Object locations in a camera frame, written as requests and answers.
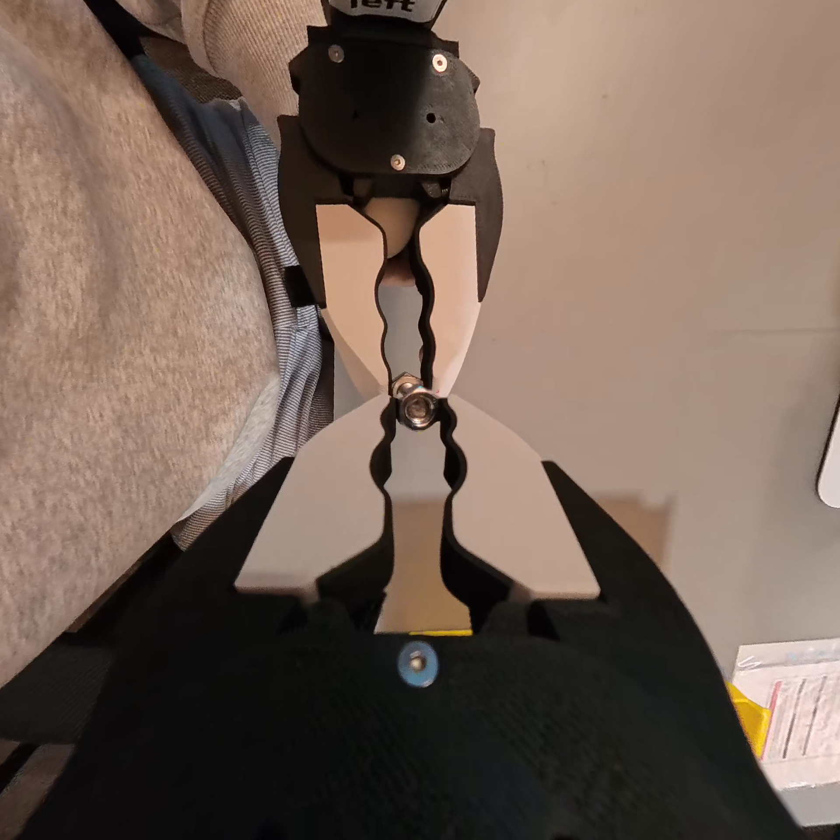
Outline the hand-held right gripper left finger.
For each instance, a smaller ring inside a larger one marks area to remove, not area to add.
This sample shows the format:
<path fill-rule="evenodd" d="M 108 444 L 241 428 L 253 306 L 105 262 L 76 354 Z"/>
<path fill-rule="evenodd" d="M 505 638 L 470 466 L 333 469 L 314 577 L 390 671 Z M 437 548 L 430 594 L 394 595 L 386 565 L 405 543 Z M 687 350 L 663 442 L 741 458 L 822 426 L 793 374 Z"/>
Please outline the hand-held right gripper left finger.
<path fill-rule="evenodd" d="M 377 628 L 395 568 L 385 488 L 395 434 L 395 401 L 377 396 L 299 450 L 238 573 L 238 594 L 336 602 L 360 630 Z"/>

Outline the printed paper sheet in sleeve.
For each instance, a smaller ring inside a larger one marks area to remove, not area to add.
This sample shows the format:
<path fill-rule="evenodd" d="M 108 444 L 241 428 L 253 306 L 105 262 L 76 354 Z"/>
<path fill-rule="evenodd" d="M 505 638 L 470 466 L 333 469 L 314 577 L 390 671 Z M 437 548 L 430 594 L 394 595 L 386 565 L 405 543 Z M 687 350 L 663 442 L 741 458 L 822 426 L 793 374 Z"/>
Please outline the printed paper sheet in sleeve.
<path fill-rule="evenodd" d="M 778 791 L 839 782 L 839 640 L 742 645 L 731 685 L 766 710 L 754 751 Z"/>

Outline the person's blue striped shirt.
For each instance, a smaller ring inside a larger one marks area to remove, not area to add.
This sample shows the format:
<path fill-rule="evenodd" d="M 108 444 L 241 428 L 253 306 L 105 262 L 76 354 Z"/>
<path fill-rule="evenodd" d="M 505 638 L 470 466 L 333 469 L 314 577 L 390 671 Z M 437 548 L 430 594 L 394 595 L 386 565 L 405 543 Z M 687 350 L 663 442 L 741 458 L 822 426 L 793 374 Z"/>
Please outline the person's blue striped shirt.
<path fill-rule="evenodd" d="M 298 264 L 280 215 L 280 150 L 244 99 L 200 103 L 150 58 L 132 59 L 190 161 L 251 249 L 266 294 L 277 383 L 261 397 L 257 429 L 244 431 L 220 473 L 171 530 L 187 550 L 280 460 L 333 420 L 333 385 L 320 312 L 292 304 L 285 280 Z"/>

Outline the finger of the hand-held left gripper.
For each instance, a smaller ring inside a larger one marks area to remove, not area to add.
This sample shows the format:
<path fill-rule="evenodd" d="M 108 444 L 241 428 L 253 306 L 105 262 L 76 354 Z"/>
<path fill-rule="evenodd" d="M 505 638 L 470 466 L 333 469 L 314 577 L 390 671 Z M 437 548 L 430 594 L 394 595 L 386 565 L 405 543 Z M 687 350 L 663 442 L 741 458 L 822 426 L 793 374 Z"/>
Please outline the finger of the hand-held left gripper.
<path fill-rule="evenodd" d="M 362 397 L 387 396 L 386 324 L 377 291 L 385 267 L 382 228 L 347 204 L 316 205 L 325 305 L 335 348 Z"/>
<path fill-rule="evenodd" d="M 465 362 L 480 314 L 476 209 L 446 204 L 416 231 L 416 277 L 431 291 L 423 362 L 430 363 L 428 389 L 448 397 Z"/>

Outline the grey desk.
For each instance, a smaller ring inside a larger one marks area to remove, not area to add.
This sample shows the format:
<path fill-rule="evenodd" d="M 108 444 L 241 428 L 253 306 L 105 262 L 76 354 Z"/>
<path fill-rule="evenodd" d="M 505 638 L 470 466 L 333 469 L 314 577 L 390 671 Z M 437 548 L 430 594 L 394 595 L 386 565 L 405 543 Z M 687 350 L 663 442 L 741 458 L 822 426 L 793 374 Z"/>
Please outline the grey desk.
<path fill-rule="evenodd" d="M 657 557 L 719 668 L 838 637 L 838 2 L 448 2 L 497 132 L 455 393 Z"/>

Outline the yellow plastic bin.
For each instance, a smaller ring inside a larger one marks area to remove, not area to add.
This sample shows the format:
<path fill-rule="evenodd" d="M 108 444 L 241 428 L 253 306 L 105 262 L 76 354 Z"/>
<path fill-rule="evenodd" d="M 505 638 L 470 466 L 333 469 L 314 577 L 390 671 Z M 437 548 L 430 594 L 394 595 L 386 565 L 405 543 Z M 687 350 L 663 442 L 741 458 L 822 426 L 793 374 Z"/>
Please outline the yellow plastic bin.
<path fill-rule="evenodd" d="M 468 637 L 473 632 L 470 629 L 425 629 L 411 631 L 409 634 L 425 637 Z M 725 684 L 745 738 L 754 756 L 758 760 L 762 760 L 772 719 L 772 710 L 748 698 L 731 681 L 726 680 Z"/>

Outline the steel hex bolt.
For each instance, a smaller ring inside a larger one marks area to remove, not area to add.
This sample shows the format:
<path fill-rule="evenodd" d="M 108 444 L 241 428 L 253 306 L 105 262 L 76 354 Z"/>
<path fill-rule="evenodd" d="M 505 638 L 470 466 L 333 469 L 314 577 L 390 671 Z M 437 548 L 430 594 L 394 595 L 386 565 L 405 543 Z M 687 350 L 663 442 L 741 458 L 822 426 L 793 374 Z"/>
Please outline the steel hex bolt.
<path fill-rule="evenodd" d="M 438 398 L 422 385 L 411 384 L 395 393 L 399 422 L 413 430 L 424 431 L 438 420 Z"/>

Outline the white monitor base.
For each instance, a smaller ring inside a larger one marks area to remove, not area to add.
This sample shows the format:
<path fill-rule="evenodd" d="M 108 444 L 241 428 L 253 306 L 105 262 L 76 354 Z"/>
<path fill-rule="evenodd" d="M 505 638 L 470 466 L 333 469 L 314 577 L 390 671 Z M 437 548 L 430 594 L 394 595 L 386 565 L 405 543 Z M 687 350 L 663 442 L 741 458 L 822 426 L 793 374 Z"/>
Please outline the white monitor base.
<path fill-rule="evenodd" d="M 839 509 L 839 401 L 826 439 L 822 459 L 815 478 L 815 492 L 820 502 Z"/>

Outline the person's left forearm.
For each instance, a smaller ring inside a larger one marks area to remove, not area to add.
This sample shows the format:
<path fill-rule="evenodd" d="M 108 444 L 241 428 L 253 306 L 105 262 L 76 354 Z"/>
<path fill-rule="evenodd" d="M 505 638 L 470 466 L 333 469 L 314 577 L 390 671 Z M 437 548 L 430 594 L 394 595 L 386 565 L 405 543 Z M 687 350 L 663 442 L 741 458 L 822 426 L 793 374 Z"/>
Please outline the person's left forearm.
<path fill-rule="evenodd" d="M 298 113 L 289 63 L 325 24 L 320 1 L 120 1 L 152 31 L 183 43 L 197 65 L 231 83 L 262 126 Z"/>

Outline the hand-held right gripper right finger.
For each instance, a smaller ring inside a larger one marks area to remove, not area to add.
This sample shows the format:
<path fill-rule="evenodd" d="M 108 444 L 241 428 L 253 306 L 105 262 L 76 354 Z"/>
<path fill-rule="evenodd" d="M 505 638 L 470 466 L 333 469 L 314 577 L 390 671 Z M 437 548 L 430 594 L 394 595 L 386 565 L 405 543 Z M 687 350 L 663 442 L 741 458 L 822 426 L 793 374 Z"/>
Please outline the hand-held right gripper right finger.
<path fill-rule="evenodd" d="M 464 398 L 441 404 L 440 573 L 479 631 L 500 604 L 593 607 L 601 588 L 540 456 Z"/>

